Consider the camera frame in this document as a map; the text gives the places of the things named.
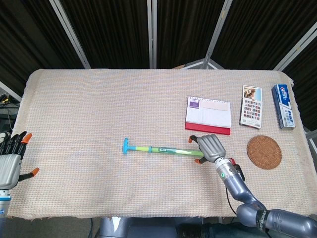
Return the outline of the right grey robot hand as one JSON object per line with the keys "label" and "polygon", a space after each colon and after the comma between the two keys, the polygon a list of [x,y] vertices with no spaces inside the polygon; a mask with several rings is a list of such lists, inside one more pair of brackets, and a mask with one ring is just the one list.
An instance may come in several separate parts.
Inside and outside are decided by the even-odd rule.
{"label": "right grey robot hand", "polygon": [[205,162],[215,163],[217,159],[224,158],[226,155],[225,148],[215,134],[208,134],[201,137],[191,135],[188,142],[195,141],[200,151],[203,153],[203,157],[196,159],[195,162],[203,164]]}

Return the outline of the grey robot torso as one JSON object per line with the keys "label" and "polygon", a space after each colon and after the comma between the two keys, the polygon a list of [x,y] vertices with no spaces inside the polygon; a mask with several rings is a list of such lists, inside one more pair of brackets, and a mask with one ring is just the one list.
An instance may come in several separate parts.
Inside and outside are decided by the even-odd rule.
{"label": "grey robot torso", "polygon": [[103,217],[95,238],[178,238],[173,218]]}

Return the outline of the green and blue toy syringe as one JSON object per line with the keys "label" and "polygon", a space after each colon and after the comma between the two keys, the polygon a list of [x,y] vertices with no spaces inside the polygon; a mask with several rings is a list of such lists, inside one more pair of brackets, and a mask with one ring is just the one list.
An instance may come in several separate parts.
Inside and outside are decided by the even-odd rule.
{"label": "green and blue toy syringe", "polygon": [[129,139],[126,137],[123,140],[122,152],[123,154],[127,154],[128,151],[186,155],[186,156],[192,156],[197,158],[204,156],[200,150],[177,149],[177,148],[154,147],[154,146],[133,146],[129,144]]}

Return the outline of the blue white toothpaste box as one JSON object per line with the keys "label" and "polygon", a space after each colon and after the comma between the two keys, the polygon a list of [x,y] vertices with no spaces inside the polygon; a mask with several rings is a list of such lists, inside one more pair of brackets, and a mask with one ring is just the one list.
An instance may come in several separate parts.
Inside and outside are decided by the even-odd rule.
{"label": "blue white toothpaste box", "polygon": [[286,84],[275,84],[271,89],[280,129],[295,128],[289,90]]}

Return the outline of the sticker card pack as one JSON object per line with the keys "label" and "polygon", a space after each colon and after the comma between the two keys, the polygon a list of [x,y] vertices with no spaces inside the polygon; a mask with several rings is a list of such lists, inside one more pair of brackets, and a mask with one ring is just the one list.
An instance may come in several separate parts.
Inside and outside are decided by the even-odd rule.
{"label": "sticker card pack", "polygon": [[243,86],[240,124],[257,129],[262,127],[262,88]]}

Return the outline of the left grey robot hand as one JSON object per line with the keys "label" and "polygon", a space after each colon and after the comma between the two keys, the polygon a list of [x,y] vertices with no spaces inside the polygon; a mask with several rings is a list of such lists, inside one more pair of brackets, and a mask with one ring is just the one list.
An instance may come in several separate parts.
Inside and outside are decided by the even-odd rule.
{"label": "left grey robot hand", "polygon": [[39,168],[21,174],[22,160],[32,134],[22,132],[5,136],[0,142],[0,194],[13,189],[19,182],[33,178]]}

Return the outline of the desk calendar with red base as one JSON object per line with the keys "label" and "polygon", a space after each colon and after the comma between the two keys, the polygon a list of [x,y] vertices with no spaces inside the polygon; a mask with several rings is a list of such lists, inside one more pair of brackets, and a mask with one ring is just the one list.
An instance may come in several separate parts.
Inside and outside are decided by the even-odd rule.
{"label": "desk calendar with red base", "polygon": [[185,129],[231,134],[231,107],[226,101],[188,97]]}

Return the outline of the round woven rattan coaster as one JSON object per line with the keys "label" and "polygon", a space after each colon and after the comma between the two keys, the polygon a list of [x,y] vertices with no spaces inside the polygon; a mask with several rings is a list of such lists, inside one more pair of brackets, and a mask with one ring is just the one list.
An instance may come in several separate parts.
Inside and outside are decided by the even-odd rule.
{"label": "round woven rattan coaster", "polygon": [[265,135],[257,135],[249,140],[247,155],[255,166],[264,170],[275,169],[282,160],[282,152],[277,142]]}

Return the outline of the beige woven tablecloth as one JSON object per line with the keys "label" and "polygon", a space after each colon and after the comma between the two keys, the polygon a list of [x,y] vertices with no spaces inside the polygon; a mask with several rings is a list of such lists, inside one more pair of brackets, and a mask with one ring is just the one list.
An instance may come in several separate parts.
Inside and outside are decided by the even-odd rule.
{"label": "beige woven tablecloth", "polygon": [[[13,132],[32,133],[22,173],[39,168],[12,191],[8,214],[35,219],[73,216],[230,216],[239,205],[226,199],[214,164],[193,157],[130,151],[132,145],[196,149],[185,129],[187,99],[231,104],[231,134],[220,135],[228,157],[241,166],[246,184],[268,209],[317,214],[317,174],[297,104],[296,127],[282,130],[271,89],[291,85],[268,70],[48,70],[28,81]],[[261,129],[240,124],[243,86],[262,88]],[[264,170],[247,155],[257,135],[274,139],[278,167]]]}

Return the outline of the red black wrist clip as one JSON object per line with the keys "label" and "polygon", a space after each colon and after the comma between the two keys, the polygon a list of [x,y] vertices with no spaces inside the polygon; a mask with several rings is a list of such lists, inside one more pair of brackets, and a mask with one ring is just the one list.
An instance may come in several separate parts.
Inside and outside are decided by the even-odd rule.
{"label": "red black wrist clip", "polygon": [[233,158],[229,158],[230,162],[232,163],[232,165],[234,166],[234,168],[236,169],[237,173],[240,175],[240,177],[242,178],[243,181],[245,181],[245,177],[244,177],[244,174],[242,172],[242,169],[240,167],[239,164],[237,164],[235,162],[235,160]]}

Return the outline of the black folding screen white frame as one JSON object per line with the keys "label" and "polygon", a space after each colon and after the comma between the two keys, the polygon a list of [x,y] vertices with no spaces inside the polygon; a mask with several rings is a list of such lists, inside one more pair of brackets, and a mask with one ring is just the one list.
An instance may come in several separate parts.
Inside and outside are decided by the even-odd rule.
{"label": "black folding screen white frame", "polygon": [[[150,66],[151,0],[58,0],[91,68]],[[317,23],[317,0],[157,0],[157,67],[211,59],[272,70]],[[0,82],[22,96],[37,69],[84,67],[50,0],[0,0]]]}

